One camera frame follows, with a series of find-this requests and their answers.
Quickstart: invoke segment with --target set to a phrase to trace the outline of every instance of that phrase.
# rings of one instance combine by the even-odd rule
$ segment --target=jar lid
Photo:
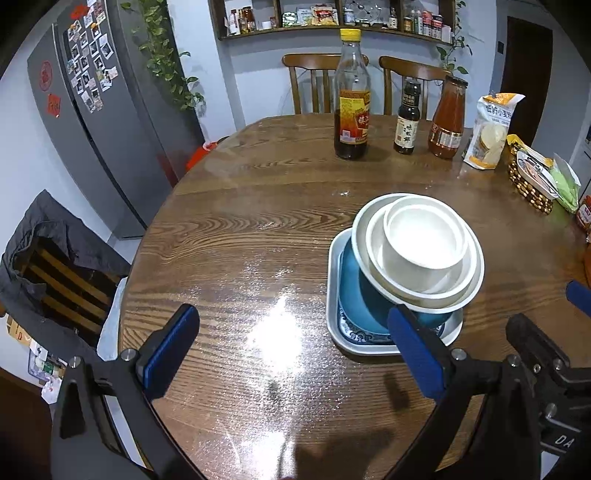
[[[453,75],[445,75],[445,79],[452,82],[454,85],[458,85],[458,87],[468,88],[467,81],[454,77]]]

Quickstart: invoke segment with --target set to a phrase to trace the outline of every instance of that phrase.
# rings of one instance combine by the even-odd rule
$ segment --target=soy sauce bottle
[[[410,155],[414,151],[418,121],[421,119],[421,112],[418,109],[420,96],[421,85],[416,82],[406,82],[394,135],[394,150],[403,155]]]
[[[358,160],[368,147],[369,74],[359,42],[361,30],[341,28],[343,47],[335,72],[335,152],[345,160]]]

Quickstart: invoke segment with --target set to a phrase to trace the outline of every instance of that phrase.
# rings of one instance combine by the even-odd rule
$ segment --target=round wooden table
[[[160,209],[135,257],[120,348],[138,348],[180,303],[198,308],[199,336],[154,406],[207,477],[382,478],[422,428],[434,403],[405,363],[345,354],[326,329],[330,242],[385,193],[436,197],[478,236],[485,279],[454,346],[501,360],[512,352],[506,320],[524,312],[574,366],[591,366],[591,320],[564,296],[569,280],[584,282],[572,216],[528,205],[505,165],[431,155],[429,127],[404,156],[392,148],[395,117],[374,115],[368,155],[354,162],[334,154],[331,115],[267,118],[208,154]]]

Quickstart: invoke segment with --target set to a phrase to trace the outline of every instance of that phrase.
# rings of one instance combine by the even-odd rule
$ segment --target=red sauce jar
[[[443,92],[433,116],[429,151],[441,158],[453,158],[464,133],[466,88],[468,82],[451,75],[445,77]]]

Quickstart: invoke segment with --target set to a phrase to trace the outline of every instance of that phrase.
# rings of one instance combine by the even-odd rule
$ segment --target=stacked bowls
[[[478,293],[484,256],[476,235],[445,203],[393,193],[355,217],[353,254],[364,276],[393,303],[443,323]]]

